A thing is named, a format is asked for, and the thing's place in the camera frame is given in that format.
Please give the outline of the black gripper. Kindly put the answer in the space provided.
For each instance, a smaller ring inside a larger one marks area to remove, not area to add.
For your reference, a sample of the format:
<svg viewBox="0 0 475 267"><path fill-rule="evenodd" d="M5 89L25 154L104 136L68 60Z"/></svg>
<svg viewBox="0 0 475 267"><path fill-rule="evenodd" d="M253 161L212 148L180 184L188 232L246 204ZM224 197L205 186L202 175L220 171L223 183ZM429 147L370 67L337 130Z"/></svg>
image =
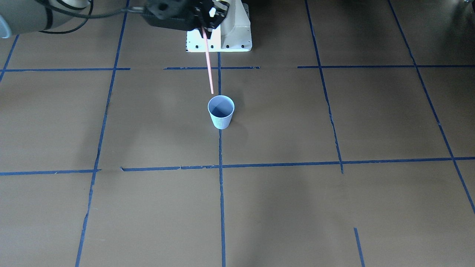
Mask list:
<svg viewBox="0 0 475 267"><path fill-rule="evenodd" d="M186 30L201 28L202 38L211 40L213 30L227 17L229 3L224 0L187 0Z"/></svg>

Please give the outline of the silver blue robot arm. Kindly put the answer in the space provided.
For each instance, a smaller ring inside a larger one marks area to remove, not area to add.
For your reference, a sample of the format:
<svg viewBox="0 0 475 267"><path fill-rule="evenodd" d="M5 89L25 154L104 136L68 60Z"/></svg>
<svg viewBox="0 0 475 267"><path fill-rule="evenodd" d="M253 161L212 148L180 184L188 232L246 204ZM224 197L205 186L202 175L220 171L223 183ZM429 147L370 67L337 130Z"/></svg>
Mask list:
<svg viewBox="0 0 475 267"><path fill-rule="evenodd" d="M143 6L93 14L92 0L2 0L0 2L1 38L42 32L55 34L54 28L73 18L83 19L75 32L88 20L104 19L122 13L139 14L148 25L190 32L204 28L212 31L227 17L230 3L219 0L147 0Z"/></svg>

